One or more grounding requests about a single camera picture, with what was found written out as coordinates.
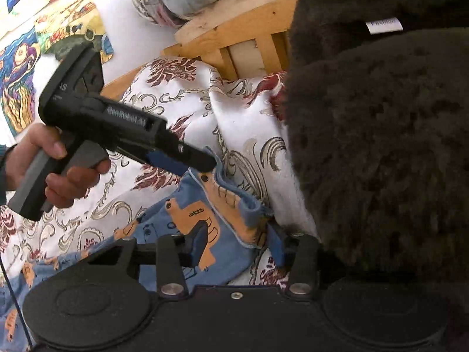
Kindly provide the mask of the person's left hand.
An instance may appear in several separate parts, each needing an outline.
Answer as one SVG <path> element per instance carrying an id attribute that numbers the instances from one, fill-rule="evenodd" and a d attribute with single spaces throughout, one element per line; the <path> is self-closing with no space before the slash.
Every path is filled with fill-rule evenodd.
<path id="1" fill-rule="evenodd" d="M 39 151 L 61 160 L 67 150 L 60 140 L 57 129 L 41 123 L 32 125 L 26 135 L 8 153 L 5 159 L 6 190 L 14 191 L 21 184 L 29 165 Z M 98 184 L 100 176 L 109 172 L 111 161 L 105 159 L 93 168 L 73 167 L 66 176 L 49 174 L 45 196 L 50 204 L 68 208 L 75 200 L 84 197 L 87 189 Z"/>

